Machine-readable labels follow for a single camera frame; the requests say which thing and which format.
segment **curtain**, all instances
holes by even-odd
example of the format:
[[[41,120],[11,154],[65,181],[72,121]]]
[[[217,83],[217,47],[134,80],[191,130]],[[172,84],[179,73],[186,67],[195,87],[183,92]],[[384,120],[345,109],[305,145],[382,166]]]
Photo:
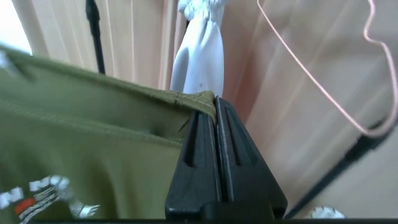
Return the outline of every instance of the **curtain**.
[[[109,76],[169,89],[186,21],[177,1],[96,0]],[[277,30],[307,68],[361,124],[391,106],[384,53],[362,38],[365,0],[262,0]],[[395,60],[398,1],[378,0],[369,35]],[[96,70],[81,0],[14,0],[34,54]],[[287,53],[255,0],[225,6],[223,98],[233,103],[292,207],[355,143],[359,132]],[[349,218],[398,218],[397,133],[344,173],[312,205]]]

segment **pink wire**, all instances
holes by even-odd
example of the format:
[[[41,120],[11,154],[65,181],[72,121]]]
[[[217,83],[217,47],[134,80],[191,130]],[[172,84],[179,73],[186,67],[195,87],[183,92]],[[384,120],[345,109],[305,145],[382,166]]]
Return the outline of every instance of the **pink wire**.
[[[384,53],[386,54],[387,58],[387,63],[388,67],[390,70],[390,76],[391,76],[391,84],[392,84],[392,93],[393,93],[393,104],[391,108],[391,112],[389,113],[388,118],[378,127],[374,129],[367,129],[362,127],[356,120],[350,116],[344,108],[333,99],[333,97],[322,87],[321,84],[318,83],[318,81],[311,75],[311,73],[305,68],[305,66],[300,62],[300,60],[295,56],[295,54],[292,52],[292,50],[287,46],[283,38],[279,35],[279,33],[276,31],[275,27],[272,25],[271,21],[268,19],[266,13],[262,9],[259,0],[257,0],[257,5],[259,6],[260,11],[266,18],[269,26],[271,29],[275,32],[276,36],[278,36],[279,40],[282,42],[282,44],[285,46],[286,50],[291,54],[293,59],[298,63],[298,65],[303,69],[303,71],[308,75],[308,77],[314,82],[314,84],[319,88],[319,90],[330,100],[331,103],[333,103],[337,109],[350,121],[355,128],[357,128],[361,133],[363,133],[365,136],[368,137],[378,137],[382,136],[383,134],[386,134],[390,129],[392,129],[395,126],[395,122],[398,116],[398,82],[397,82],[397,76],[396,76],[396,70],[394,66],[394,61],[392,59],[390,50],[388,46],[381,41],[374,40],[368,36],[368,31],[369,27],[373,21],[373,17],[375,14],[375,7],[373,0],[368,0],[369,6],[370,6],[370,13],[369,17],[365,23],[364,30],[363,30],[363,37],[370,43],[370,44],[376,44],[378,46],[381,46],[384,50]]]

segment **green cloth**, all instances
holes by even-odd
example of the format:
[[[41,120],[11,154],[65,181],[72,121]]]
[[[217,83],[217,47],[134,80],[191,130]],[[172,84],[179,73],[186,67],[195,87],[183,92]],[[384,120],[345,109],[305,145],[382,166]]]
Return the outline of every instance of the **green cloth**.
[[[193,111],[213,94],[115,80],[0,47],[0,223],[164,218]]]

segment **black cable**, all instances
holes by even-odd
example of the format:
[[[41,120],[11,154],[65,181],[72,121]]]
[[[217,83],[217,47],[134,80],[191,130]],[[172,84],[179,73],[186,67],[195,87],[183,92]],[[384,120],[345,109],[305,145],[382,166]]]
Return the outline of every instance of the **black cable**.
[[[361,136],[355,145],[347,151],[344,157],[331,168],[322,179],[312,187],[312,189],[298,201],[296,206],[286,214],[284,218],[293,218],[301,209],[303,209],[309,202],[311,202],[323,189],[329,186],[337,177],[339,177],[347,168],[362,158],[371,149],[376,149],[382,144],[391,134],[390,130],[387,134],[378,138],[369,138]]]
[[[101,45],[100,12],[94,0],[86,0],[86,15],[93,36],[98,72],[105,74],[104,56]]]

